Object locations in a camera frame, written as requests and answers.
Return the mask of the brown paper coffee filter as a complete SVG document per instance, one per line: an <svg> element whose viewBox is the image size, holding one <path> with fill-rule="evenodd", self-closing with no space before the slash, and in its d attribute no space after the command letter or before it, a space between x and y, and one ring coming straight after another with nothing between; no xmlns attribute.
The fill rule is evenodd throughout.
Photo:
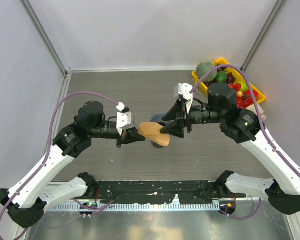
<svg viewBox="0 0 300 240"><path fill-rule="evenodd" d="M161 133L162 128L163 126L157 122L142 122L139 125L138 134L161 147L168 147L171 137L168 134Z"/></svg>

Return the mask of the blue ribbed glass dripper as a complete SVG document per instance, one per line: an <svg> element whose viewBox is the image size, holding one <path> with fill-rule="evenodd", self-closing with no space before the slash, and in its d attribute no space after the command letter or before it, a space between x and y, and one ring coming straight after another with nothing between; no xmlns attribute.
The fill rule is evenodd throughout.
<svg viewBox="0 0 300 240"><path fill-rule="evenodd" d="M154 116L152 116L152 118L150 119L150 122L153 123L158 123L161 126L165 126L166 123L165 121L162 119L165 116L164 113L157 113Z"/></svg>

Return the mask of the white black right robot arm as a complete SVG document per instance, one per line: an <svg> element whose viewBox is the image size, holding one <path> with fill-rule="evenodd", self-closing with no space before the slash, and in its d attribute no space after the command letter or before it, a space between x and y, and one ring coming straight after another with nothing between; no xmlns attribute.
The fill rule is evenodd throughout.
<svg viewBox="0 0 300 240"><path fill-rule="evenodd" d="M208 102L194 106L193 87L179 83L174 88L174 106L163 116L169 124L162 134L183 138L193 125L219 124L225 136L253 154L272 178L243 176L225 171L216 180L216 191L222 197L245 194L267 200L277 211L292 215L300 212L300 169L280 148L265 128L262 120L247 109L238 107L237 92L226 83L214 83L208 88Z"/></svg>

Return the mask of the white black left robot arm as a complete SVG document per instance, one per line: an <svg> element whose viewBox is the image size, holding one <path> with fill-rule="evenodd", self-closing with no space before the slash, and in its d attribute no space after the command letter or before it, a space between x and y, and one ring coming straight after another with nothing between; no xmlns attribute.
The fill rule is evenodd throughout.
<svg viewBox="0 0 300 240"><path fill-rule="evenodd" d="M62 128L44 157L15 186L0 189L0 203L17 225L28 229L35 225L53 207L74 198L92 199L96 196L96 179L83 172L73 180L52 190L46 186L72 163L83 151L92 146L92 139L116 140L116 146L145 141L134 127L132 113L126 109L117 113L114 121L107 121L104 106L88 101L78 110L74 122Z"/></svg>

